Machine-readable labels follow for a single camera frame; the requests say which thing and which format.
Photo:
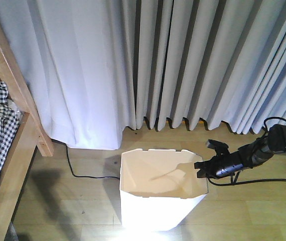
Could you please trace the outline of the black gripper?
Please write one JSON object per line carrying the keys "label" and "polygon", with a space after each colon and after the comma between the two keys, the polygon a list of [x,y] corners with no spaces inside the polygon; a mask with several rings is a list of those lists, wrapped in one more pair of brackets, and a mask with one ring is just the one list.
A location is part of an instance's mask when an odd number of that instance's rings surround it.
{"label": "black gripper", "polygon": [[250,144],[238,148],[237,151],[228,155],[214,156],[210,161],[195,162],[195,169],[209,169],[210,174],[204,170],[197,172],[197,178],[220,179],[232,175],[237,171],[252,168],[250,161]]}

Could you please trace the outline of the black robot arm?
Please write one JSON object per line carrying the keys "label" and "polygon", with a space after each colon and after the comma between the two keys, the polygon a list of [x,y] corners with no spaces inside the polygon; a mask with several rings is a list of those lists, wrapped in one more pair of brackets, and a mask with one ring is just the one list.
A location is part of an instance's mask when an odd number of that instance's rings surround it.
{"label": "black robot arm", "polygon": [[198,178],[220,179],[235,172],[262,165],[276,154],[286,153],[286,126],[275,124],[268,134],[231,153],[226,143],[208,140],[207,147],[216,155],[208,161],[194,163]]}

